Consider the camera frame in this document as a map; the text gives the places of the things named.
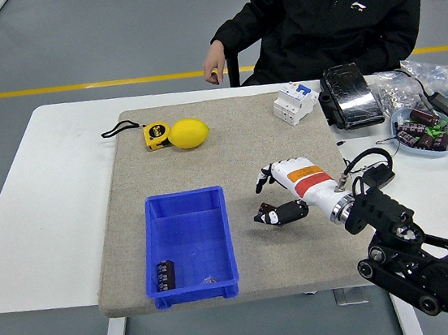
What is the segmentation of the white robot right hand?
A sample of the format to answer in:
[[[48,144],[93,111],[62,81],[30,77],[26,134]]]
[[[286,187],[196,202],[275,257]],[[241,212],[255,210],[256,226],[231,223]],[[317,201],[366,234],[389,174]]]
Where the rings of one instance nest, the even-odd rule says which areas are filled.
[[[347,216],[353,202],[349,191],[305,157],[277,161],[262,168],[257,177],[257,194],[266,183],[278,183],[294,195],[291,202],[279,206],[263,203],[259,207],[254,221],[266,225],[281,226],[297,221],[306,217],[313,206],[332,222],[339,223]]]

